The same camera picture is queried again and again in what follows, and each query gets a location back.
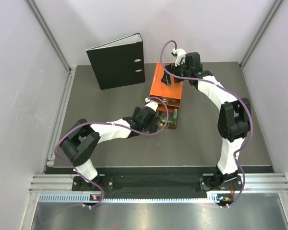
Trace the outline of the orange plastic box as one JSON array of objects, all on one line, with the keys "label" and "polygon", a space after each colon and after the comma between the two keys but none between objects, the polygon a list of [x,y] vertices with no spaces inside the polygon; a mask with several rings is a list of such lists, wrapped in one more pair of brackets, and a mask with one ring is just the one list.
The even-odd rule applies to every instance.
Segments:
[{"label": "orange plastic box", "polygon": [[[161,82],[161,79],[163,77],[164,70],[160,63],[156,64],[156,69],[150,89],[149,96],[150,97],[168,97],[168,98],[176,98],[180,99],[182,98],[182,91],[183,91],[183,82],[175,83],[174,78],[171,76],[171,85],[166,85]],[[179,106],[171,106],[167,105],[168,110],[177,108],[179,110]]]}]

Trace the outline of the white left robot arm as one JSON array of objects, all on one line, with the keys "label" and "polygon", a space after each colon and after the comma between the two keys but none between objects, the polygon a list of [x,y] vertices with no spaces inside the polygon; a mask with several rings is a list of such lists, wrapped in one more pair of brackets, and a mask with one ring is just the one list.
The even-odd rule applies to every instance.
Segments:
[{"label": "white left robot arm", "polygon": [[133,138],[157,133],[161,117],[157,115],[157,98],[146,98],[143,108],[136,107],[133,115],[114,122],[89,123],[80,119],[61,138],[58,148],[71,162],[75,171],[83,177],[83,185],[94,190],[99,186],[98,173],[91,161],[96,146],[113,139]]}]

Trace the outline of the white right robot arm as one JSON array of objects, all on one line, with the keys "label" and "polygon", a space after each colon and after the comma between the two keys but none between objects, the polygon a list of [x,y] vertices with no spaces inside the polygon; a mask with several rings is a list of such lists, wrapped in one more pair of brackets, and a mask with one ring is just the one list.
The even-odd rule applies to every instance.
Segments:
[{"label": "white right robot arm", "polygon": [[240,149],[252,128],[250,101],[229,93],[212,72],[203,70],[199,53],[186,53],[181,48],[174,48],[171,53],[175,62],[164,66],[161,81],[170,85],[171,77],[176,83],[187,79],[191,86],[206,95],[219,110],[217,129],[222,137],[221,156],[213,176],[200,178],[201,189],[227,189],[237,179]]}]

